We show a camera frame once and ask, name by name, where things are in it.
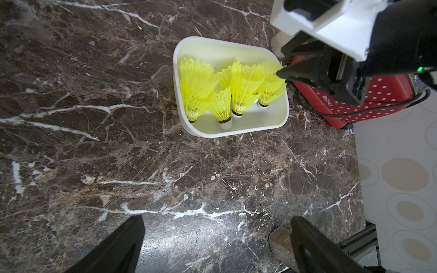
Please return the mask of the green shuttlecock group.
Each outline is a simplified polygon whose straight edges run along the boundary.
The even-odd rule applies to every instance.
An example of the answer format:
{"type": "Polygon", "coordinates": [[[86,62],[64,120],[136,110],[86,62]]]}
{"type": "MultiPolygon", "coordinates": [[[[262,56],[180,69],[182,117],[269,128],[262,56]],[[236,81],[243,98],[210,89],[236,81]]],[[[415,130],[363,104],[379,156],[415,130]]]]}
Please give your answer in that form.
{"type": "Polygon", "coordinates": [[[213,66],[199,59],[180,59],[178,67],[184,113],[193,124],[208,110],[219,80],[213,66]]]}
{"type": "Polygon", "coordinates": [[[276,75],[278,71],[284,68],[282,63],[268,62],[263,65],[265,78],[257,90],[260,94],[258,106],[267,108],[286,91],[286,81],[276,75]]]}

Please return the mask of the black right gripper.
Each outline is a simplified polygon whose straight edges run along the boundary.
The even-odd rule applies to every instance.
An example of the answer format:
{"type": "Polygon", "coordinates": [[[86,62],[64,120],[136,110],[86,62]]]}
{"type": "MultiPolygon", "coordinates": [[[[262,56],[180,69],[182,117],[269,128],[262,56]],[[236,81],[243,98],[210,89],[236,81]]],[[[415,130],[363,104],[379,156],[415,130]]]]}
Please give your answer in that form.
{"type": "MultiPolygon", "coordinates": [[[[437,69],[436,1],[396,1],[379,13],[365,61],[356,61],[366,77],[418,74],[432,89],[437,69]]],[[[291,56],[344,54],[320,40],[310,44],[290,40],[282,51],[291,56]]]]}

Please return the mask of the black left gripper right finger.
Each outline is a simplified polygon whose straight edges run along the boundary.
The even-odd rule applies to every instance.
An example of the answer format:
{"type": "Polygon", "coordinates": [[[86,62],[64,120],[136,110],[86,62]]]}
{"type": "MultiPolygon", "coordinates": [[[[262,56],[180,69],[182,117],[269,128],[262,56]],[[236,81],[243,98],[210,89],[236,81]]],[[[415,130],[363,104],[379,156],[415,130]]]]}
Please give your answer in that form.
{"type": "Polygon", "coordinates": [[[291,244],[300,273],[367,273],[302,216],[291,220],[291,244]]]}

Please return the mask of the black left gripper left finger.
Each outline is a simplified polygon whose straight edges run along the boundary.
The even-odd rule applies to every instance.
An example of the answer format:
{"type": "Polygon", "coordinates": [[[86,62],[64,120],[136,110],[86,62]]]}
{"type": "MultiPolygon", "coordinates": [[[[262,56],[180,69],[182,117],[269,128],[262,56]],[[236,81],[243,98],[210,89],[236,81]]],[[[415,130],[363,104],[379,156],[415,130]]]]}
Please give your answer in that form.
{"type": "Polygon", "coordinates": [[[145,226],[140,215],[128,218],[68,273],[133,273],[139,260],[145,226]]]}

